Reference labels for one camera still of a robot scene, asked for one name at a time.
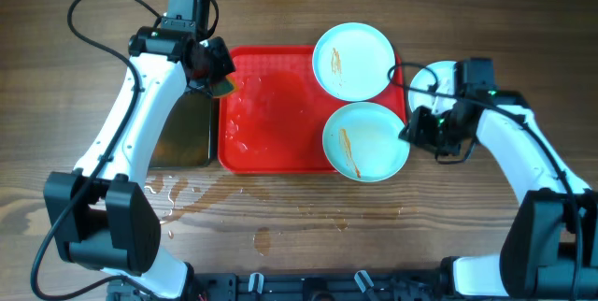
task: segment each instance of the wooden table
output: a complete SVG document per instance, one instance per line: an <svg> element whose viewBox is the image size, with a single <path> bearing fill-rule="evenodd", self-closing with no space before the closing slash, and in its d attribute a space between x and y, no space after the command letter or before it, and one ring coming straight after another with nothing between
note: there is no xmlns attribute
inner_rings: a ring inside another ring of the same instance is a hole
<svg viewBox="0 0 598 301"><path fill-rule="evenodd" d="M32 299L28 278L49 229L42 199L52 170L69 171L99 132L124 66L70 34L73 0L0 0L0 299ZM145 0L165 10L167 0ZM382 31L404 60L494 59L503 89L525 94L555 149L598 184L596 0L218 0L217 35L230 47L314 44L341 22ZM75 24L126 52L153 18L129 0L86 0ZM151 171L162 244L197 272L355 271L432 267L449 255L499 251L517 202L491 155L441 166L412 149L376 184L340 175L237 177L209 168ZM100 273L42 265L48 293ZM101 299L105 289L83 298Z"/></svg>

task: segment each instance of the red tray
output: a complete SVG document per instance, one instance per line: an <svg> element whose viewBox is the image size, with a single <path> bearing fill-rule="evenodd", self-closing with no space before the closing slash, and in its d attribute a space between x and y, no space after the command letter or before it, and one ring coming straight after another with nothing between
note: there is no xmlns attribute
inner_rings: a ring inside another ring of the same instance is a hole
<svg viewBox="0 0 598 301"><path fill-rule="evenodd" d="M348 102L319 85L311 65L313 50L243 46L231 51L236 67L232 77L239 90L221 99L222 165L237 174L335 172L324 154L321 134L328 118ZM403 82L398 71L394 77ZM389 86L369 101L406 120L401 88Z"/></svg>

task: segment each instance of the tabletop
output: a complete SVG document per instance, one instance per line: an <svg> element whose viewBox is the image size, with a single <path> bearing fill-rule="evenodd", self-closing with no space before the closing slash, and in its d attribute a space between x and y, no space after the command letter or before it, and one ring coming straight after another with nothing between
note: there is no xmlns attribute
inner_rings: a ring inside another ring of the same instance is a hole
<svg viewBox="0 0 598 301"><path fill-rule="evenodd" d="M70 171L93 142L125 68L69 32L73 0L0 1L0 300L29 300L31 263L50 227L44 181ZM166 10L167 0L145 1ZM334 25L365 22L405 61L491 57L501 89L524 94L554 148L596 187L595 1L218 0L216 35L230 48L313 45ZM121 52L152 22L130 0L86 0L75 13L83 34ZM483 148L452 166L412 148L396 176L371 184L338 174L235 176L213 162L151 170L145 191L164 221L164 247L196 272L237 274L434 267L499 251L518 209ZM52 244L40 280L57 294L101 276L62 263Z"/></svg>

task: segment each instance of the wood grain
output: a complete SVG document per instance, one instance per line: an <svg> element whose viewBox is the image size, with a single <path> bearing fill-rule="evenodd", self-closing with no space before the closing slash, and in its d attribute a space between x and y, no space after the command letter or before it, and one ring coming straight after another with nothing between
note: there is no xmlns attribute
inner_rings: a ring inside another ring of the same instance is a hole
<svg viewBox="0 0 598 301"><path fill-rule="evenodd" d="M43 183L87 150L122 82L121 63L69 33L71 1L0 0L0 300L33 298L30 265L49 228ZM145 1L166 8L167 0ZM526 96L555 149L595 187L595 1L218 0L217 35L230 47L313 44L340 22L366 22L406 61L491 57L497 82ZM122 52L152 21L128 0L86 0L75 15L82 33ZM517 212L483 149L451 167L412 150L397 176L367 185L339 175L233 176L217 164L152 171L148 185L164 220L162 244L198 272L432 266L448 255L500 250ZM258 230L268 237L258 244L265 253L269 243L267 255L254 246ZM41 283L59 293L98 275L62 264L52 245Z"/></svg>

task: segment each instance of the white plate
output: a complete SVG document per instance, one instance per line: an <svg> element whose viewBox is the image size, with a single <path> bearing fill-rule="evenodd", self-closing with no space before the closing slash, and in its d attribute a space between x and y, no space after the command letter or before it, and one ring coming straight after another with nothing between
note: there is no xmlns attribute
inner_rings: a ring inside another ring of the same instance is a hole
<svg viewBox="0 0 598 301"><path fill-rule="evenodd" d="M405 127L386 107L368 102L337 110L324 126L324 153L350 179L373 182L396 174L405 164L409 144L399 139Z"/></svg>
<svg viewBox="0 0 598 301"><path fill-rule="evenodd" d="M442 61L429 64L427 67L432 69L438 76L438 93L455 94L454 73L453 68L456 62ZM420 70L413 80L411 80L411 87L428 91L428 86L434 85L434 76L426 69ZM424 106L432 110L433 114L440 114L449 109L455 104L456 100L443 97L431 96L428 94L417 93L409 91L408 94L409 109L411 112L419 106Z"/></svg>
<svg viewBox="0 0 598 301"><path fill-rule="evenodd" d="M344 23L320 38L312 64L320 86L345 101L363 101L382 92L394 66L391 42L377 29Z"/></svg>

